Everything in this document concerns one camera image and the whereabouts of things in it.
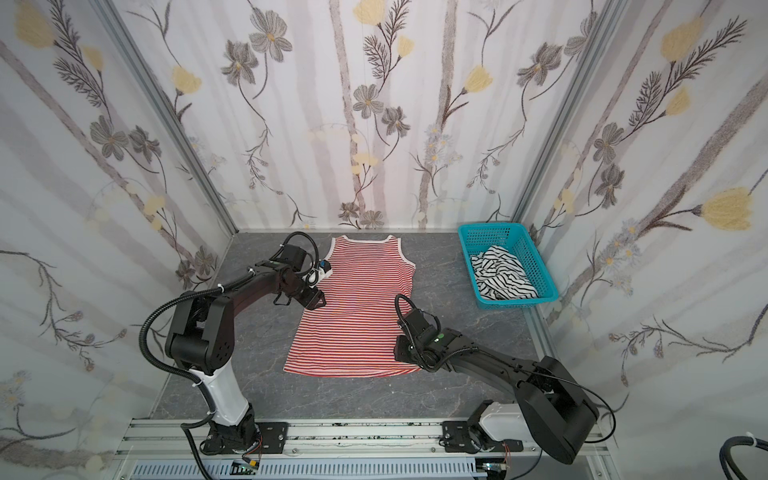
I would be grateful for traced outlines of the red white striped tank top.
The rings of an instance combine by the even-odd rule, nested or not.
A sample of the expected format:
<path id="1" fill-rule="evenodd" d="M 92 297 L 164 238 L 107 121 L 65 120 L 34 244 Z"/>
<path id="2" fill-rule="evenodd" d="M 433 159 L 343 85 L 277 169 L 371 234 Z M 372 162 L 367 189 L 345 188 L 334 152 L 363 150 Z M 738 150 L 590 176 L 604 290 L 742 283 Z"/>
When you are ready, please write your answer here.
<path id="1" fill-rule="evenodd" d="M 395 297 L 409 297 L 416 265 L 406 258 L 402 239 L 333 239 L 325 259 L 331 270 L 318 287 L 326 305 L 306 310 L 284 371 L 311 377 L 377 378 L 418 370 L 395 359 L 402 334 Z"/>

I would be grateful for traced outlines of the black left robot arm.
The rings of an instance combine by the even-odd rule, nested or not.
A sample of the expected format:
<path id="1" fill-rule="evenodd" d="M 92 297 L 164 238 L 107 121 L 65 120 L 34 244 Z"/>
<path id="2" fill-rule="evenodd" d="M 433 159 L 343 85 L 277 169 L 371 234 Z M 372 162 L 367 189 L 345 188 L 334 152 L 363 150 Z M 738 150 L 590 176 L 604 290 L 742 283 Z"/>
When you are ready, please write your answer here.
<path id="1" fill-rule="evenodd" d="M 209 432 L 197 451 L 204 455 L 245 454 L 257 449 L 262 434 L 252 404 L 242 393 L 231 358 L 235 318 L 258 300 L 273 295 L 295 300 L 307 310 L 325 305 L 317 287 L 332 270 L 318 252 L 283 243 L 277 253 L 248 269 L 244 278 L 210 294 L 184 294 L 174 306 L 165 355 L 192 375 L 211 405 L 204 424 Z"/>

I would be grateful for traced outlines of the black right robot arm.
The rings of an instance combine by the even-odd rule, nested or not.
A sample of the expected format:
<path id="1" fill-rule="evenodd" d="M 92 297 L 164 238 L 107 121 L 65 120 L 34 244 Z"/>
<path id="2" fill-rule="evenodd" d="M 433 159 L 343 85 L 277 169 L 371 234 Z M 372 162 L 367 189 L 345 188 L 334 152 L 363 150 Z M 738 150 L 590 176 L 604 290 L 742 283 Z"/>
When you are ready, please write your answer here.
<path id="1" fill-rule="evenodd" d="M 465 374 L 513 395 L 533 441 L 551 458 L 573 463 L 597 424 L 599 411 L 558 360 L 510 357 L 430 323 L 423 310 L 395 311 L 402 330 L 394 347 L 397 361 L 430 373 Z"/>

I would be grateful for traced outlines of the black white striped tank top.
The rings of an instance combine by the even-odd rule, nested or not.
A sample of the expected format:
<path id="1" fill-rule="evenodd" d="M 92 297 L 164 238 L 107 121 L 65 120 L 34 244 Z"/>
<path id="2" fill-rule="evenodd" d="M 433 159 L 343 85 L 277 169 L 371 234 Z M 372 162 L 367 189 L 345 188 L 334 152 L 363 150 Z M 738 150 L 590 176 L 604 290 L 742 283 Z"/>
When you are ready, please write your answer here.
<path id="1" fill-rule="evenodd" d="M 538 298 L 518 258 L 500 246 L 470 256 L 480 297 L 487 301 L 512 301 Z"/>

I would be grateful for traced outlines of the teal plastic basket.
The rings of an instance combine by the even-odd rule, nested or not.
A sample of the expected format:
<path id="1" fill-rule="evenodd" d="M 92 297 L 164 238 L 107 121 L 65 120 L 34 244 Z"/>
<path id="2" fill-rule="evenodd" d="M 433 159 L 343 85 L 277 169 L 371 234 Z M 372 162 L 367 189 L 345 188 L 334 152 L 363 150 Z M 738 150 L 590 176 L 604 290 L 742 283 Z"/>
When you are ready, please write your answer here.
<path id="1" fill-rule="evenodd" d="M 481 309 L 527 308 L 558 299 L 557 288 L 541 259 L 528 231 L 517 223 L 475 223 L 458 228 L 469 278 L 475 293 L 476 303 Z M 487 301 L 480 297 L 475 281 L 470 256 L 485 252 L 491 246 L 500 246 L 515 255 L 539 297 L 528 300 Z"/>

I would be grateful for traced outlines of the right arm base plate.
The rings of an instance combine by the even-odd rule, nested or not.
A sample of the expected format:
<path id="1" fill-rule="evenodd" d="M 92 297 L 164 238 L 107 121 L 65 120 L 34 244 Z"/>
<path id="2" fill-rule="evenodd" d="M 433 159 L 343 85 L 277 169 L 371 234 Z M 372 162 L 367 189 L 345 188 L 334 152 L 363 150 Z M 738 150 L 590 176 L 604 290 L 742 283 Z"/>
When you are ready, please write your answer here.
<path id="1" fill-rule="evenodd" d="M 468 420 L 444 421 L 438 444 L 446 453 L 517 453 L 524 450 L 520 440 L 493 440 L 478 423 Z"/>

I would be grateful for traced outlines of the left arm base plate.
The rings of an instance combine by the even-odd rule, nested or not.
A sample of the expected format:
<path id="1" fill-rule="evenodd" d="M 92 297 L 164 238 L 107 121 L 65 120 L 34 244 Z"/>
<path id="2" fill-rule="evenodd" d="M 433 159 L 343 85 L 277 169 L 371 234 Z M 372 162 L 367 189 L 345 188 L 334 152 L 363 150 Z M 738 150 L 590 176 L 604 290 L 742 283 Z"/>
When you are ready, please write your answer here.
<path id="1" fill-rule="evenodd" d="M 288 428 L 287 422 L 255 423 L 253 420 L 239 426 L 212 424 L 200 450 L 205 455 L 281 454 Z"/>

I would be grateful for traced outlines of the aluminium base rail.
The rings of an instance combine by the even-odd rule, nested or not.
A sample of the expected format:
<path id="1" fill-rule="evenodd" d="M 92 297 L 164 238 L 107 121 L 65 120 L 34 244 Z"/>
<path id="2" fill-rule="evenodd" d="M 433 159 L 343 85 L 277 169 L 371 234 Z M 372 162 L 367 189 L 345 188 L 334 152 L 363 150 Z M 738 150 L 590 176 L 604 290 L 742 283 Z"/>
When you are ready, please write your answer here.
<path id="1" fill-rule="evenodd" d="M 429 419 L 294 419 L 276 439 L 266 436 L 254 459 L 442 458 L 448 452 L 443 420 Z M 117 460 L 192 458 L 176 420 L 133 420 L 116 448 Z"/>

